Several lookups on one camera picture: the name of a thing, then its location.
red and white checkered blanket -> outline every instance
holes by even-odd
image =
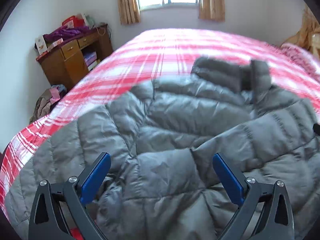
[[[0,206],[14,179],[37,148],[62,126],[95,106],[117,98],[133,85],[164,75],[188,74],[196,58],[210,56],[245,65],[253,59],[268,62],[273,83],[309,98],[320,114],[320,84],[301,62],[285,51],[250,38],[190,29],[146,31],[103,60],[79,82],[51,114],[19,132],[9,143],[0,172]]]

curtain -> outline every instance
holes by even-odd
[[[199,5],[200,19],[225,21],[224,0],[200,0]]]
[[[140,11],[137,0],[118,0],[121,24],[140,22]]]
[[[300,30],[296,35],[288,38],[285,42],[295,44],[312,52],[312,45],[318,39],[317,37],[319,34],[320,24],[311,12],[310,8],[306,5]]]

wooden desk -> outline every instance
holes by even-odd
[[[84,53],[95,51],[100,60],[112,54],[107,27],[98,30],[53,49],[39,60],[51,85],[63,84],[69,91],[84,78],[89,73]]]

white wall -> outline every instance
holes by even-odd
[[[38,97],[50,87],[34,49],[35,38],[50,33],[81,11],[79,0],[21,0],[0,32],[0,151],[29,124]]]
[[[153,9],[141,12],[141,23],[121,26],[117,0],[84,0],[84,12],[112,28],[114,49],[141,32],[155,28],[220,30],[279,45],[301,26],[303,0],[225,0],[226,22],[198,19],[196,6]]]

gray puffer jacket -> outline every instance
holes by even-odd
[[[216,239],[237,208],[212,168],[221,152],[247,177],[285,182],[301,239],[320,212],[315,122],[307,99],[271,85],[266,63],[200,58],[191,75],[139,84],[43,143],[5,198],[10,222],[27,239],[39,182],[77,176],[106,151],[96,221],[108,239]]]

